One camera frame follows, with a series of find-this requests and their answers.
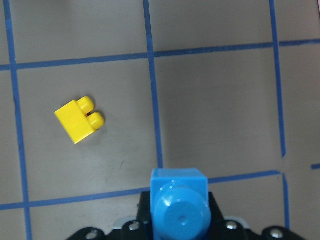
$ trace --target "silver screw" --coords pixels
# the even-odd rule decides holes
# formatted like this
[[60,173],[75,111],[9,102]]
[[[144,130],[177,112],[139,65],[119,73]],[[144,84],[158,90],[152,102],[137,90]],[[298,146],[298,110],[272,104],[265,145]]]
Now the silver screw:
[[235,221],[227,221],[225,223],[225,226],[229,230],[236,230],[238,228],[238,225]]
[[91,232],[89,232],[86,236],[86,240],[92,240],[95,239],[98,236],[98,231],[96,229],[92,229]]
[[140,223],[138,221],[134,221],[129,225],[129,229],[131,231],[138,230],[140,228]]
[[284,237],[284,234],[282,233],[282,231],[280,231],[277,228],[274,228],[270,231],[270,235],[271,237],[275,238],[275,239],[282,239]]

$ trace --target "blue grid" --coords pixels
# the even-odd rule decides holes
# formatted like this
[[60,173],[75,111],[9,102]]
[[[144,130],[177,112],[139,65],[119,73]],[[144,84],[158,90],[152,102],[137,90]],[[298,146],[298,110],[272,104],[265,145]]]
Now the blue grid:
[[[160,130],[159,105],[158,105],[158,95],[157,95],[155,58],[180,56],[180,55],[192,55],[192,54],[205,54],[205,53],[214,53],[214,52],[228,52],[228,51],[242,51],[242,50],[273,48],[274,64],[275,64],[275,77],[276,77],[276,86],[277,86],[278,118],[279,118],[281,153],[282,153],[282,156],[284,156],[286,154],[286,138],[285,138],[285,124],[284,124],[285,121],[284,121],[283,101],[282,101],[279,47],[293,47],[293,46],[301,46],[301,45],[320,44],[320,39],[279,41],[278,40],[278,33],[277,33],[276,9],[275,9],[275,1],[274,0],[269,0],[273,42],[241,44],[241,45],[212,46],[212,47],[202,47],[202,48],[193,48],[193,49],[180,49],[180,50],[154,52],[153,39],[152,39],[152,29],[151,29],[151,19],[150,19],[150,9],[149,9],[149,0],[143,0],[145,30],[146,30],[146,39],[147,39],[147,52],[135,53],[135,54],[101,56],[101,57],[89,57],[89,58],[81,58],[81,59],[66,59],[66,60],[31,62],[31,63],[16,63],[10,0],[3,0],[3,5],[4,5],[4,12],[5,12],[5,25],[6,25],[10,64],[9,65],[0,65],[0,71],[10,71],[11,72],[13,98],[14,98],[14,103],[15,103],[15,119],[16,119],[17,139],[18,139],[18,147],[19,147],[19,160],[20,160],[23,202],[10,203],[10,204],[0,204],[0,211],[13,210],[13,209],[24,209],[25,229],[26,229],[26,239],[27,240],[33,239],[30,208],[69,204],[69,203],[78,203],[78,202],[85,202],[85,201],[93,201],[93,200],[108,199],[108,198],[114,198],[114,197],[136,195],[136,194],[141,193],[142,191],[148,191],[149,188],[137,188],[137,189],[123,190],[123,191],[114,191],[114,192],[106,192],[106,193],[100,193],[100,194],[92,194],[92,195],[77,196],[77,197],[67,197],[67,198],[59,198],[59,199],[50,199],[50,200],[41,200],[41,201],[29,201],[27,166],[26,166],[26,157],[25,157],[23,124],[22,124],[22,114],[21,114],[17,70],[45,68],[45,67],[57,67],[57,66],[67,66],[67,65],[78,65],[78,64],[90,64],[90,63],[105,63],[105,62],[124,61],[124,60],[148,59],[149,72],[150,72],[150,82],[151,82],[152,103],[153,103],[153,114],[154,114],[157,163],[158,163],[158,167],[162,168],[163,167],[163,156],[162,156],[162,145],[161,145],[161,130]],[[320,169],[320,164],[313,164],[311,166],[311,169],[312,170]],[[289,205],[290,201],[289,201],[289,189],[288,189],[289,187],[288,187],[286,175],[283,172],[272,170],[272,171],[263,171],[263,172],[256,172],[256,173],[249,173],[249,174],[242,174],[242,175],[210,178],[209,184],[218,184],[218,183],[225,183],[225,182],[232,182],[232,181],[265,178],[265,177],[271,177],[271,176],[282,176],[285,226],[287,228],[290,228],[290,205]]]

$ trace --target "yellow block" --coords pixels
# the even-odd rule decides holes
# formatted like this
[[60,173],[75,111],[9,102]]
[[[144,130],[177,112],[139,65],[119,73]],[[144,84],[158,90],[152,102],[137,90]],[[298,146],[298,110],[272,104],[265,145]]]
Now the yellow block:
[[72,100],[54,113],[74,144],[81,142],[105,124],[100,113],[87,115],[94,108],[92,100],[84,96],[78,101]]

